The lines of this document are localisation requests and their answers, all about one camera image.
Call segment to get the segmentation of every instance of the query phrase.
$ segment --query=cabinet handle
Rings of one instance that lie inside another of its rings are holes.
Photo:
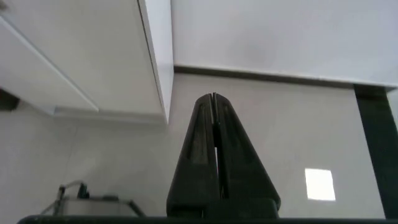
[[[0,11],[4,11],[7,9],[6,3],[3,0],[0,0]]]

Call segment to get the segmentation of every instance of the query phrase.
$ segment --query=white cabinet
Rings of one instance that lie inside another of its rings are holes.
[[[0,87],[41,107],[96,109],[1,17]]]
[[[3,18],[56,65],[100,116],[168,120],[174,75],[170,1],[160,7],[135,0],[4,2]],[[150,9],[158,13],[149,15]]]

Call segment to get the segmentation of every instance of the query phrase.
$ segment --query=cabinet door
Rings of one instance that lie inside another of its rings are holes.
[[[0,16],[0,87],[37,106],[95,107]]]
[[[162,114],[135,0],[5,0],[4,16],[103,111]]]

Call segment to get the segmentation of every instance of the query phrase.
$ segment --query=black trim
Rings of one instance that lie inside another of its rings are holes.
[[[354,86],[384,214],[398,218],[398,133],[387,91]]]
[[[226,70],[218,70],[212,68],[197,68],[197,67],[187,67],[174,65],[175,73],[184,73],[184,74],[194,74],[194,75],[209,75],[216,77],[227,77],[227,78],[240,78],[240,79],[248,79],[248,80],[260,80],[260,81],[268,81],[268,82],[280,82],[280,83],[291,83],[291,84],[300,84],[300,85],[311,85],[311,86],[325,86],[325,87],[335,87],[335,88],[345,88],[345,89],[353,89],[352,83],[347,82],[338,82],[331,80],[316,80],[310,78],[297,78],[290,76],[280,76],[276,74],[270,73],[254,73],[254,72],[236,72],[236,71],[226,71]]]

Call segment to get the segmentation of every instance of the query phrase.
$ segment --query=kitchen cabinet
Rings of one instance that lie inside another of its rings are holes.
[[[52,64],[0,18],[0,86],[41,107],[96,108]]]
[[[4,3],[2,18],[89,105],[53,99],[48,104],[55,106],[55,115],[72,111],[84,117],[167,122],[174,75],[170,1],[160,7],[150,0]],[[21,96],[19,91],[11,92]]]

